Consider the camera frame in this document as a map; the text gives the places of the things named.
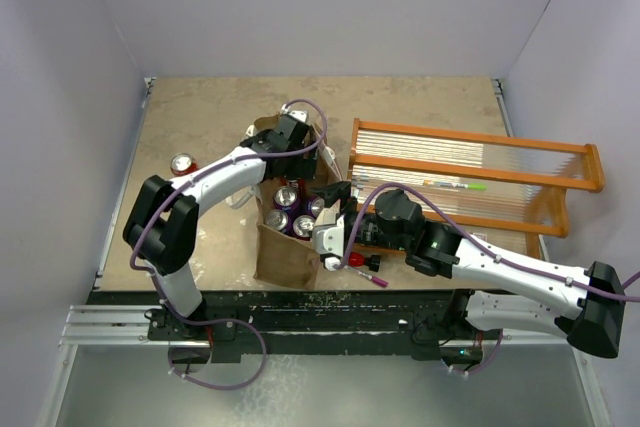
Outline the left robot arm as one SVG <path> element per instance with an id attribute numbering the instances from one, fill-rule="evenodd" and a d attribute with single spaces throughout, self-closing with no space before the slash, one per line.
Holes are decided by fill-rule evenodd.
<path id="1" fill-rule="evenodd" d="M 230 154 L 191 174 L 144 181 L 123 231 L 132 249 L 129 264 L 150 276 L 172 313 L 171 328 L 182 338 L 198 337 L 209 323 L 189 265 L 200 217 L 243 188 L 310 176 L 305 163 L 316 158 L 327 130 L 326 120 L 315 134 L 307 122 L 284 114 L 275 127 L 242 140 Z"/>

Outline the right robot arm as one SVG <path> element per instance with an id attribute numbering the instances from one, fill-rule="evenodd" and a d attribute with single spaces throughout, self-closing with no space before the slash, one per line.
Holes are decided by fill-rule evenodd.
<path id="1" fill-rule="evenodd" d="M 445 313 L 456 338 L 474 331 L 547 333 L 592 356 L 618 356 L 627 299 L 616 270 L 595 261 L 566 266 L 497 247 L 470 234 L 444 212 L 423 213 L 428 199 L 391 182 L 359 204 L 348 181 L 313 189 L 324 208 L 311 234 L 329 271 L 346 268 L 355 244 L 401 251 L 405 262 L 429 277 L 487 283 L 506 292 L 500 300 L 476 291 Z"/>

